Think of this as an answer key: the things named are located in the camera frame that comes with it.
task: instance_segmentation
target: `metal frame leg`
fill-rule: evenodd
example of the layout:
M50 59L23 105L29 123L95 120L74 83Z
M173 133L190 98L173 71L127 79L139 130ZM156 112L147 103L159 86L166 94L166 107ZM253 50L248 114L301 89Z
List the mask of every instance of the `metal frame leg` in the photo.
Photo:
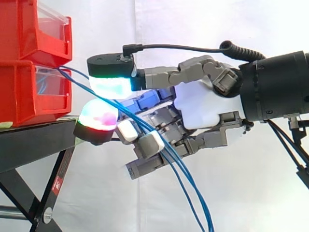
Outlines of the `metal frame leg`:
M41 202L15 169L0 173L0 189L17 207L0 206L0 218L29 220L32 224L30 232L62 232L52 219L52 211L74 148L59 153Z

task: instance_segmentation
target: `screw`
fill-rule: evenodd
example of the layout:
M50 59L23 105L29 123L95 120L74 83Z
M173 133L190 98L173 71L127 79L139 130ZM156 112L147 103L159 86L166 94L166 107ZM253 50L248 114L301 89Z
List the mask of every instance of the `screw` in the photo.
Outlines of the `screw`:
M51 207L48 207L45 209L44 215L43 215L43 222L45 224L48 224L53 218L53 209Z

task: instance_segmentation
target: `coiled cable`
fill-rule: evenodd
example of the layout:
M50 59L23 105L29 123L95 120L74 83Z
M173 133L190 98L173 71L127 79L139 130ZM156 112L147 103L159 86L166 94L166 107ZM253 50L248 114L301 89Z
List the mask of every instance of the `coiled cable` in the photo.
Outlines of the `coiled cable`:
M247 62L253 62L260 59L265 59L266 57L257 51L236 46L231 41L226 40L220 44L220 50L227 57L232 59L243 60Z

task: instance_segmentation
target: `led light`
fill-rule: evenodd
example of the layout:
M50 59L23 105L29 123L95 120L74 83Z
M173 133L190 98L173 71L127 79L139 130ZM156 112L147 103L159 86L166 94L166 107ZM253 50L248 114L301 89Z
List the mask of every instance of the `led light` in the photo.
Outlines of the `led light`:
M115 107L100 99L94 99L84 106L79 122L99 131L112 131L116 128L118 114Z
M125 99L132 94L129 78L99 78L90 76L89 81L92 90L103 98Z

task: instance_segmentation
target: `metal rod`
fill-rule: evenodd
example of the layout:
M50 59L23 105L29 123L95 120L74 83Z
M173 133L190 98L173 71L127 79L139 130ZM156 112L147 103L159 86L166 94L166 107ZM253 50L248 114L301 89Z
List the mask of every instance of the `metal rod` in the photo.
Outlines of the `metal rod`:
M27 220L22 212L16 207L0 205L0 218Z

